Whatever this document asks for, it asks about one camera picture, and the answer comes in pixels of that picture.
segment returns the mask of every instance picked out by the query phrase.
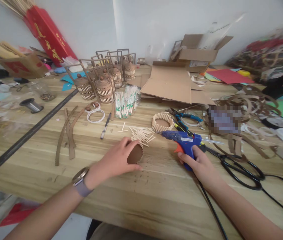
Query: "spool of wire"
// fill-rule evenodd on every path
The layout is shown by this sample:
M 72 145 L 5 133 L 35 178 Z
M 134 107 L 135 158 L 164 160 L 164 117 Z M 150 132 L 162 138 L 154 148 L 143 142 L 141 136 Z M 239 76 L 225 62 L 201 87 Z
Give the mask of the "spool of wire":
M 35 102 L 34 98 L 25 99 L 19 105 L 29 108 L 31 110 L 31 113 L 37 113 L 44 109 L 43 106 L 40 106 Z

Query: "glass jar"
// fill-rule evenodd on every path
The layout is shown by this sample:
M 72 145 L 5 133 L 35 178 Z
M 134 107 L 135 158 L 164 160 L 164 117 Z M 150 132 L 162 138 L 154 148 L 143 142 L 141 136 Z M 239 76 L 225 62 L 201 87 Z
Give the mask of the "glass jar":
M 43 82 L 32 82 L 29 88 L 34 94 L 36 94 L 45 102 L 51 101 L 56 97 L 50 88 Z

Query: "blue pliers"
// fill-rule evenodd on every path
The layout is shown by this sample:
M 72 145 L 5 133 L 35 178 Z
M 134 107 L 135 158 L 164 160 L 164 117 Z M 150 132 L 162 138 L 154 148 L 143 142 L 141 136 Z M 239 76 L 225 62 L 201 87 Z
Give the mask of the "blue pliers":
M 185 113 L 180 113 L 177 112 L 175 109 L 170 108 L 166 110 L 167 112 L 169 112 L 170 114 L 174 115 L 178 124 L 185 130 L 188 131 L 188 127 L 181 121 L 181 118 L 190 118 L 193 120 L 196 120 L 198 122 L 202 122 L 203 120 L 200 117 L 191 115 L 191 114 L 185 114 Z

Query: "red packaging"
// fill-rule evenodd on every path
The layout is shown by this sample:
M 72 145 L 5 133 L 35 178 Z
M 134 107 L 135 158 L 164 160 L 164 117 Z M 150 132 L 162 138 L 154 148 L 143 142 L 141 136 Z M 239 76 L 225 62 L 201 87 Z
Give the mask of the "red packaging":
M 33 6 L 24 21 L 57 67 L 61 67 L 62 58 L 78 59 L 45 9 Z

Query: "watch strap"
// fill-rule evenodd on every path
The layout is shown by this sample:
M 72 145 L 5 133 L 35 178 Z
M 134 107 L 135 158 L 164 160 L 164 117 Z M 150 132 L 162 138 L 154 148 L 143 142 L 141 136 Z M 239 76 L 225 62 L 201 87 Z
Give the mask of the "watch strap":
M 76 182 L 74 184 L 74 186 L 76 187 L 78 193 L 82 197 L 87 197 L 93 191 L 93 190 L 90 190 L 86 187 L 85 182 L 84 182 L 84 178 L 82 178 L 78 182 Z

